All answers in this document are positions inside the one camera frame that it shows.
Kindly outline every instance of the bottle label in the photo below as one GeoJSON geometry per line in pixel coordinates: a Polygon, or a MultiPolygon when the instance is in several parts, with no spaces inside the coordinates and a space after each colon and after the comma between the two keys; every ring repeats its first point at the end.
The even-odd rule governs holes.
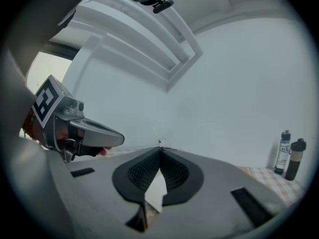
{"type": "Polygon", "coordinates": [[[279,169],[285,169],[288,153],[289,153],[289,143],[281,143],[279,149],[279,155],[276,163],[276,167],[279,169]]]}

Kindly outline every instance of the black fisheye border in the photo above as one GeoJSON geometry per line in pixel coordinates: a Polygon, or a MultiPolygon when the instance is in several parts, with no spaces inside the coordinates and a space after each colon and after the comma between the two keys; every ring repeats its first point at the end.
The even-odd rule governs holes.
{"type": "MultiPolygon", "coordinates": [[[[24,5],[29,0],[2,0],[1,1],[1,32],[0,32],[0,49],[3,48],[7,31],[17,16],[23,9],[24,5]]],[[[299,16],[306,24],[313,41],[316,45],[316,53],[318,55],[319,44],[319,24],[318,24],[318,2],[317,0],[288,0],[299,16]]],[[[0,135],[0,154],[2,155],[0,135]]],[[[1,233],[5,236],[9,234],[11,237],[22,237],[24,235],[32,235],[34,238],[50,238],[48,235],[25,211],[23,206],[18,201],[13,193],[1,164],[0,183],[2,192],[2,227],[1,233]]],[[[287,238],[290,234],[297,236],[297,231],[307,233],[306,236],[317,234],[316,210],[318,209],[318,189],[319,189],[319,172],[315,173],[313,181],[306,192],[305,197],[300,201],[300,204],[295,205],[291,209],[291,215],[287,215],[284,221],[278,221],[278,226],[273,226],[273,230],[269,229],[269,233],[257,235],[256,238],[287,238]]]]}

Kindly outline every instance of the hand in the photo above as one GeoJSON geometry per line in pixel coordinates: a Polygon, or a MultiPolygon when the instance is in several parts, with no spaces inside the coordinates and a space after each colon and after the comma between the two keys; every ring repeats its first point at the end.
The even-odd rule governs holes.
{"type": "MultiPolygon", "coordinates": [[[[37,119],[34,120],[33,123],[33,135],[34,137],[43,145],[45,146],[44,140],[42,138],[42,129],[40,123],[37,121],[37,119]]],[[[56,124],[56,139],[59,140],[64,140],[67,139],[69,136],[68,132],[68,127],[66,123],[63,123],[58,120],[58,123],[56,124]]],[[[78,130],[78,136],[80,138],[84,137],[84,131],[78,130]]],[[[99,152],[99,155],[106,156],[107,155],[107,150],[112,149],[111,147],[104,147],[101,149],[99,152]]]]}

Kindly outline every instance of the water bottle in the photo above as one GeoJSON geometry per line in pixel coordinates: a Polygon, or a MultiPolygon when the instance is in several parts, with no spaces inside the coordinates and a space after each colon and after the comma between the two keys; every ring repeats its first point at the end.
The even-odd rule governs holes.
{"type": "Polygon", "coordinates": [[[290,137],[291,134],[289,133],[289,130],[285,130],[285,132],[281,134],[279,153],[274,171],[277,174],[283,174],[285,170],[290,147],[290,137]]]}
{"type": "Polygon", "coordinates": [[[302,138],[291,144],[289,152],[290,161],[285,175],[286,180],[294,180],[301,162],[301,158],[303,157],[304,150],[306,149],[306,145],[306,142],[302,138]]]}

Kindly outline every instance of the person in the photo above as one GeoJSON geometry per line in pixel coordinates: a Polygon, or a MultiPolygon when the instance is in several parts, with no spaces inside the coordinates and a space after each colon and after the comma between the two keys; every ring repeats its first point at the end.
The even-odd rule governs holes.
{"type": "MultiPolygon", "coordinates": [[[[38,29],[34,28],[28,28],[28,19],[27,19],[27,13],[26,15],[23,15],[25,18],[20,20],[20,22],[16,22],[16,29],[15,35],[9,40],[9,47],[12,51],[12,54],[18,64],[18,66],[21,68],[22,72],[29,69],[29,67],[32,64],[33,59],[36,57],[39,50],[46,44],[46,42],[51,39],[53,36],[55,36],[58,32],[60,32],[62,29],[64,29],[68,23],[72,20],[77,5],[82,0],[65,0],[66,5],[59,5],[60,10],[52,10],[51,14],[41,11],[41,8],[39,8],[37,5],[35,5],[34,9],[37,10],[38,16],[37,18],[41,18],[41,21],[39,21],[38,29]],[[46,23],[45,18],[49,19],[49,24],[46,23]],[[23,31],[19,31],[19,24],[24,24],[23,31]],[[23,49],[22,44],[30,44],[28,49],[23,49]]],[[[147,2],[150,0],[134,0],[136,2],[147,2]]],[[[44,140],[42,138],[41,133],[41,125],[37,121],[35,114],[32,110],[29,111],[29,114],[27,115],[24,124],[22,126],[22,129],[24,130],[24,135],[28,134],[32,139],[38,140],[43,146],[44,140]]],[[[83,137],[83,131],[78,130],[78,136],[83,137]]],[[[58,141],[63,141],[64,139],[68,138],[68,129],[64,124],[58,124],[56,129],[56,138],[58,141]]],[[[100,151],[100,155],[106,155],[107,150],[110,150],[111,148],[105,147],[100,151]]]]}

